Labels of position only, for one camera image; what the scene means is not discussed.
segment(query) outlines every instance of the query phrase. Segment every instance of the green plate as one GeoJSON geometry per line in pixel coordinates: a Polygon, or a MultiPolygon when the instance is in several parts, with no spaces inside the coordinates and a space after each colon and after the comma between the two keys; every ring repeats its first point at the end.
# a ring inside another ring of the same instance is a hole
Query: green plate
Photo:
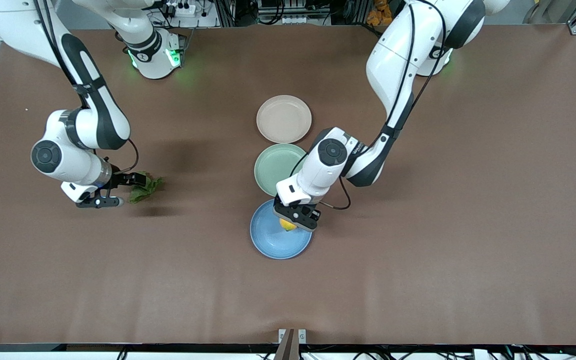
{"type": "MultiPolygon", "coordinates": [[[[261,190],[270,196],[277,195],[277,183],[290,177],[290,171],[299,159],[306,155],[301,147],[291,143],[278,143],[263,150],[254,162],[254,180],[261,190]]],[[[301,170],[302,160],[295,169],[301,170]]]]}

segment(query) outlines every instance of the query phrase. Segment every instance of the blue plate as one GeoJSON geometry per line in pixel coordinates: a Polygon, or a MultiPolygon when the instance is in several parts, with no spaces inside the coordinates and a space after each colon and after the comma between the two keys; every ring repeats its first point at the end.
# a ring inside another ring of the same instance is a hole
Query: blue plate
{"type": "Polygon", "coordinates": [[[275,199],[262,203],[250,221],[250,238],[260,253],[270,259],[285,260],[299,255],[311,242],[312,232],[302,228],[286,231],[273,214],[275,199]]]}

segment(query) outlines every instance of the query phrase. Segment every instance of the beige plate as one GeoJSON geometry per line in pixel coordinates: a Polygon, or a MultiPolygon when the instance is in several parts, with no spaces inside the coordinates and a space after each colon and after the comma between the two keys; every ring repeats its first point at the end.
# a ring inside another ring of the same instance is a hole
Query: beige plate
{"type": "Polygon", "coordinates": [[[308,105],[290,95],[269,98],[256,113],[256,127],[261,135],[278,144],[298,141],[308,133],[312,123],[308,105]]]}

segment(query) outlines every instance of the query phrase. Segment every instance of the orange object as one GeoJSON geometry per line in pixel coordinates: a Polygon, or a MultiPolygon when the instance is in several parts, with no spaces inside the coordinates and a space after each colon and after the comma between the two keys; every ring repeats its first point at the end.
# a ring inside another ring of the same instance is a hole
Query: orange object
{"type": "Polygon", "coordinates": [[[390,25],[393,22],[393,12],[390,7],[381,11],[381,25],[390,25]]]}
{"type": "Polygon", "coordinates": [[[382,12],[377,10],[370,10],[368,13],[368,18],[366,18],[366,24],[376,27],[382,22],[382,12]]]}
{"type": "Polygon", "coordinates": [[[379,11],[384,11],[384,9],[388,9],[388,1],[387,0],[374,0],[374,7],[377,8],[379,11]]]}

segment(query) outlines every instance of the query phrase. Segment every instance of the plate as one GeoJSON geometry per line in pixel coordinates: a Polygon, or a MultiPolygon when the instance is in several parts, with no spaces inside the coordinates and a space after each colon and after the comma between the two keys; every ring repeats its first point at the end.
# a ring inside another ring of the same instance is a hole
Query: plate
{"type": "Polygon", "coordinates": [[[279,95],[266,100],[256,112],[256,127],[261,135],[277,144],[298,141],[311,129],[313,114],[301,99],[279,95]]]}
{"type": "Polygon", "coordinates": [[[286,231],[273,214],[275,199],[262,203],[250,221],[250,239],[260,253],[270,259],[286,260],[301,254],[311,242],[312,232],[302,228],[286,231]]]}
{"type": "MultiPolygon", "coordinates": [[[[301,147],[291,143],[277,143],[263,150],[254,162],[254,180],[261,190],[274,197],[277,195],[277,183],[290,177],[295,164],[306,155],[301,147]]],[[[304,165],[300,162],[294,173],[304,165]]]]}

